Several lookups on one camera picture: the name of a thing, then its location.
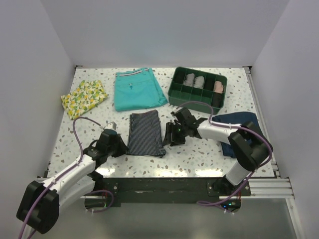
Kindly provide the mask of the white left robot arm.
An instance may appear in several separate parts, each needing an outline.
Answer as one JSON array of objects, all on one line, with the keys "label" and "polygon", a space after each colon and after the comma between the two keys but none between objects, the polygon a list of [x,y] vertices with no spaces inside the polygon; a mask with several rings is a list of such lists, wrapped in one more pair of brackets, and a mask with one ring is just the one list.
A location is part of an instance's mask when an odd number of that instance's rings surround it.
[{"label": "white left robot arm", "polygon": [[112,129],[102,131],[99,139],[80,150],[80,156],[56,175],[28,184],[16,217],[23,222],[19,238],[27,227],[41,234],[56,224],[60,213],[78,198],[103,192],[103,176],[96,170],[108,157],[126,154],[121,135]]}]

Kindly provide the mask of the navy white striped underwear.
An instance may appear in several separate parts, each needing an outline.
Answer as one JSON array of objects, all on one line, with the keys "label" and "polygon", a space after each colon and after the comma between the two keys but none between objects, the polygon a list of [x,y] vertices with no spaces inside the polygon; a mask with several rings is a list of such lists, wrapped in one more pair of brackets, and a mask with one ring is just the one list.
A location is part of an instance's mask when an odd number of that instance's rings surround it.
[{"label": "navy white striped underwear", "polygon": [[157,110],[130,115],[128,155],[163,158],[161,124]]}]

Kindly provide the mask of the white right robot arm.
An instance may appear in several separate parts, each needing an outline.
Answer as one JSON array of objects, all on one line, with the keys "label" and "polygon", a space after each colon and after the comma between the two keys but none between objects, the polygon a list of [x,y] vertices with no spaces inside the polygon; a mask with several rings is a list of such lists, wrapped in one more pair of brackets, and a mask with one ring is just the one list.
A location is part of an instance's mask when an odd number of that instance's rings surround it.
[{"label": "white right robot arm", "polygon": [[189,136],[213,139],[232,147],[237,162],[220,180],[226,195],[232,196],[238,192],[244,179],[272,157],[273,147],[251,121],[226,124],[207,118],[196,119],[187,108],[171,114],[175,120],[166,124],[163,145],[185,144],[185,138]]}]

